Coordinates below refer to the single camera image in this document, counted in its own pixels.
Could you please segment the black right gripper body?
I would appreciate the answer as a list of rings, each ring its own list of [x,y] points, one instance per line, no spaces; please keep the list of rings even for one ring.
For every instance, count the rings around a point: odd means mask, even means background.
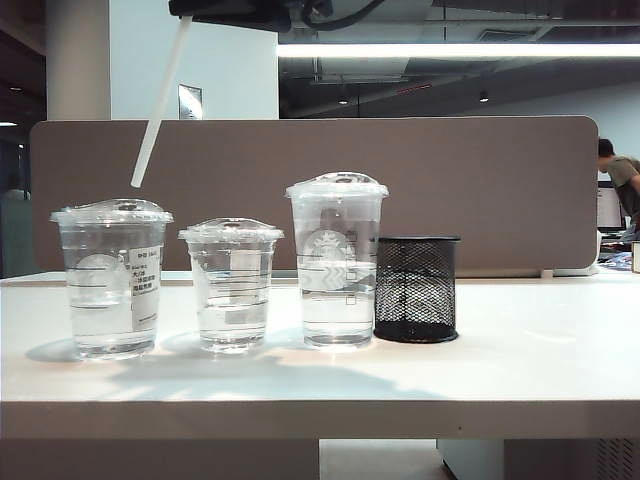
[[[302,14],[305,10],[310,16],[329,18],[333,15],[332,0],[280,0],[279,3],[290,12],[298,11]]]

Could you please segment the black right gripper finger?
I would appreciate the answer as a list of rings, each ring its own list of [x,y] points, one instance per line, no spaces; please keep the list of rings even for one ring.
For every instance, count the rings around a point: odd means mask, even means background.
[[[173,16],[265,17],[280,12],[277,1],[171,0],[168,8]]]
[[[264,31],[289,31],[291,29],[291,18],[287,10],[254,11],[248,14],[234,15],[194,15],[193,21]]]

